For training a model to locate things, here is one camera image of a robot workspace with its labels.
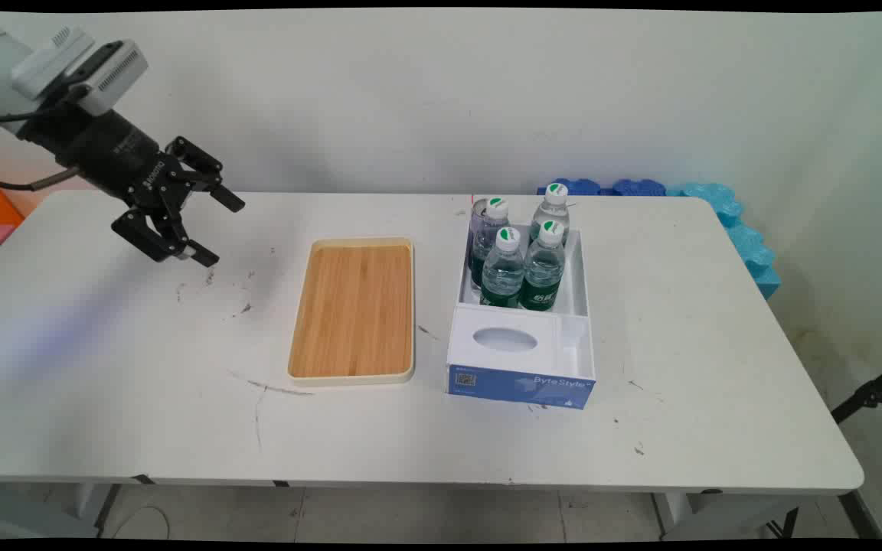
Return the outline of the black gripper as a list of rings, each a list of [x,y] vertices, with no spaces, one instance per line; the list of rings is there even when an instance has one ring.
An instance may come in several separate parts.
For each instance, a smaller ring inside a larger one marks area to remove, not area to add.
[[[83,178],[126,203],[127,211],[112,230],[155,262],[174,257],[214,266],[220,257],[202,244],[175,235],[168,212],[181,212],[178,182],[204,192],[232,213],[246,203],[223,183],[223,164],[195,143],[178,136],[161,147],[115,109],[92,116],[77,106],[58,105],[55,112],[22,123],[21,140],[54,155],[63,171],[31,184],[42,191],[71,178]]]

